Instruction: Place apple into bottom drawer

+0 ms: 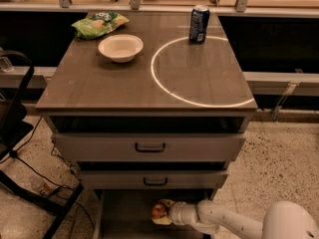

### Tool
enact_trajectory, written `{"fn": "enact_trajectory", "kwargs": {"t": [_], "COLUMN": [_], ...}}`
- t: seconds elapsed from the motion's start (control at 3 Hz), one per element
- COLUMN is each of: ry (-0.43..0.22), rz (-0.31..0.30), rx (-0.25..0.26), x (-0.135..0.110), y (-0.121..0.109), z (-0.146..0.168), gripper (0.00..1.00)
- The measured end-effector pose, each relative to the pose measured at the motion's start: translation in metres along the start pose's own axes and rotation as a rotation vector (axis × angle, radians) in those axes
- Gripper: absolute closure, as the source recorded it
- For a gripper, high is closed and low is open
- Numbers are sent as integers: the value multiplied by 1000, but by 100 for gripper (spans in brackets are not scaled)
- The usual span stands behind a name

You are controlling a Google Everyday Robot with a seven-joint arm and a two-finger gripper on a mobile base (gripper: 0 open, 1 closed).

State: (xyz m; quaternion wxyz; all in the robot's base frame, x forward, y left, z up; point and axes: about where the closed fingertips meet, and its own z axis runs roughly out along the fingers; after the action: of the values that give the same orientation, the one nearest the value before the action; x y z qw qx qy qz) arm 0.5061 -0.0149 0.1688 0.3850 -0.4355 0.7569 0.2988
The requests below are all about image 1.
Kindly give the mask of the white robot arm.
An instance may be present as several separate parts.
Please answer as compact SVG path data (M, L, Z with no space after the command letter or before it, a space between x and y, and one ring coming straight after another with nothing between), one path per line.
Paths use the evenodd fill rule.
M151 218L157 225L189 225L210 236L222 226L240 239L319 239L318 225L310 213L289 201L271 205L262 222L207 199L196 204L162 199L152 207Z

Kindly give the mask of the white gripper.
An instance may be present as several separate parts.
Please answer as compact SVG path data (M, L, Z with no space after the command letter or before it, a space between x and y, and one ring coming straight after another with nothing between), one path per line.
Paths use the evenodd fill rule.
M198 221L198 214L195 204L185 202L174 202L171 199L161 199L156 203L158 208L169 208L168 216L153 217L156 225L193 225Z

